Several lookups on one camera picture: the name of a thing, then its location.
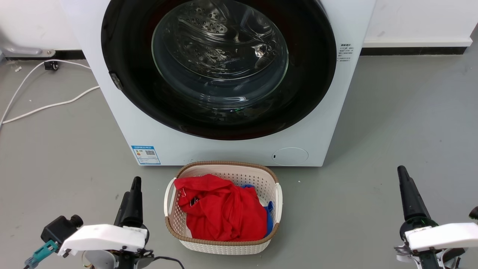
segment red cloth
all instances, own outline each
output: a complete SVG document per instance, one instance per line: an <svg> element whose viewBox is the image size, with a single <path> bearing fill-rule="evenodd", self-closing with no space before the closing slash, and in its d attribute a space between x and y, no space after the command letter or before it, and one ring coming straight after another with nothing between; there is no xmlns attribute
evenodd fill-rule
<svg viewBox="0 0 478 269"><path fill-rule="evenodd" d="M267 233L267 212L254 188L241 188L211 174L176 179L193 238L214 241L255 241ZM198 198L192 206L190 201Z"/></svg>

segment brown basket rim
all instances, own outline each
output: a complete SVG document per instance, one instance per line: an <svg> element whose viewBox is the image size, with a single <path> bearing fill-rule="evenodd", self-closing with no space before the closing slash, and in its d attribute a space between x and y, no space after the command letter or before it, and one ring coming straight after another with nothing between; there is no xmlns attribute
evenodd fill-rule
<svg viewBox="0 0 478 269"><path fill-rule="evenodd" d="M269 168L267 168L265 166L258 165L258 164L251 164L251 163L243 163L243 162L231 162L231 161L200 161L200 162L190 163L190 164L187 164L187 165L183 166L179 170L176 177L179 178L181 176L181 174L188 168L191 168L191 167L194 167L194 166L202 166L202 165L234 165L234 166L246 166L246 167L251 167L251 168L258 168L258 169L262 169L262 170L266 171L267 173L269 173L272 176L272 178L274 179L274 181L276 183L279 183L279 180L277 179L277 176L274 174L274 172L272 172L272 170L270 170ZM274 228L272 229L272 232L268 236L266 236L265 238L263 238L261 240L257 240L257 241L240 241L240 242L212 241L212 240L190 238L190 237L180 235L177 232L175 232L173 230L173 228L171 227L171 223L169 221L168 216L166 216L164 218L164 220L166 222L166 228L168 228L168 231L174 237L176 237L177 239L179 239L181 241L190 242L190 243L213 245L213 246L256 246L256 245L261 245L261 244L264 244L267 241L271 240L275 236L275 234L277 233L277 230L279 229L279 223L275 223Z"/></svg>

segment white plastic basket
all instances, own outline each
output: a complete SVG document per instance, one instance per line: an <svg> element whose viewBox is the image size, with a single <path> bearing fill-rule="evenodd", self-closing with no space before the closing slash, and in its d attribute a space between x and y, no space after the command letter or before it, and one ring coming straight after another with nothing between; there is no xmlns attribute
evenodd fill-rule
<svg viewBox="0 0 478 269"><path fill-rule="evenodd" d="M206 174L228 179L237 186L254 185L257 195L267 202L272 201L274 205L271 213L275 221L272 232L264 239L248 242L210 241L187 236L186 213L177 205L180 193L173 184L176 178L169 182L164 195L164 216L169 232L190 250L223 255L248 255L263 251L277 233L282 215L282 189L275 174L261 165L208 161L184 166L177 178L198 177Z"/></svg>

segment washing machine door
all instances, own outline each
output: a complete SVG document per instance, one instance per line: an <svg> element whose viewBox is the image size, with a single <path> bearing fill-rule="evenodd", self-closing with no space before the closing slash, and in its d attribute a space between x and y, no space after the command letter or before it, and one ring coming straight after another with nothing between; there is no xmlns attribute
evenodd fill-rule
<svg viewBox="0 0 478 269"><path fill-rule="evenodd" d="M111 78L171 128L220 140L279 132L327 92L336 45L316 0L111 0Z"/></svg>

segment basket handle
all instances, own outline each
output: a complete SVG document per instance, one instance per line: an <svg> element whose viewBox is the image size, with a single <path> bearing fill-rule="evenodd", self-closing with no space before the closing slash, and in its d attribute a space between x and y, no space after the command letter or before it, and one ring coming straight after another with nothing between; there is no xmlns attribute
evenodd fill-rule
<svg viewBox="0 0 478 269"><path fill-rule="evenodd" d="M278 182L275 184L275 187L276 187L275 188L275 200L276 200L275 222L279 223L281 222L281 218L282 218L282 187L280 186Z"/></svg>
<svg viewBox="0 0 478 269"><path fill-rule="evenodd" d="M169 205L168 205L168 201L169 201L169 193L171 192L171 187L173 186L173 183L174 181L176 180L176 178L173 178L169 184L168 184L168 187L166 187L166 193L164 194L164 216L165 217L168 217L169 216Z"/></svg>

